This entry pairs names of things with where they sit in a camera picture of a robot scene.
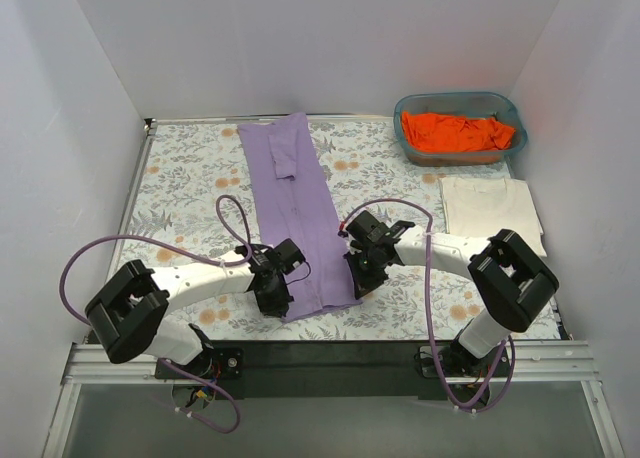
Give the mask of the purple t shirt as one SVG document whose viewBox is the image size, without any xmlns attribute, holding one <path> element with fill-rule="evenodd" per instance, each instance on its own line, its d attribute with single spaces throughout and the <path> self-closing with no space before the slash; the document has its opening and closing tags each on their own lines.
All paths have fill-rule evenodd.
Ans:
<svg viewBox="0 0 640 458">
<path fill-rule="evenodd" d="M 294 301 L 282 319 L 292 322 L 358 305 L 338 236 L 339 218 L 309 131 L 295 113 L 270 124 L 241 124 L 260 242 L 291 239 L 311 270 L 295 271 L 288 286 Z"/>
</svg>

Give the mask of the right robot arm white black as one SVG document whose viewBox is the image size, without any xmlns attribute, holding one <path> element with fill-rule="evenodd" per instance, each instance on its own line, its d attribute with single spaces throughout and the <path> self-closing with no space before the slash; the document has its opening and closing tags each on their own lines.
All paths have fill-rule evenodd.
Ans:
<svg viewBox="0 0 640 458">
<path fill-rule="evenodd" d="M 479 373 L 501 341 L 527 331 L 559 288 L 549 267 L 508 229 L 489 238 L 460 237 L 410 221 L 388 226 L 363 211 L 343 224 L 339 235 L 349 240 L 344 258 L 357 298 L 381 287 L 393 265 L 422 266 L 473 282 L 484 310 L 438 352 L 443 371 L 454 376 Z"/>
</svg>

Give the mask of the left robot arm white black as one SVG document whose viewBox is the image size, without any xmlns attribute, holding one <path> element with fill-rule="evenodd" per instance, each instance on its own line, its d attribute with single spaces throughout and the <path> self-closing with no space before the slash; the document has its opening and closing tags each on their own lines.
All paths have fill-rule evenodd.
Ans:
<svg viewBox="0 0 640 458">
<path fill-rule="evenodd" d="M 220 295 L 251 293 L 263 315 L 283 318 L 294 301 L 286 277 L 305 264 L 290 239 L 275 247 L 240 245 L 208 263 L 149 268 L 136 259 L 109 279 L 85 315 L 111 363 L 147 354 L 200 378 L 222 360 L 199 326 L 169 315 Z"/>
</svg>

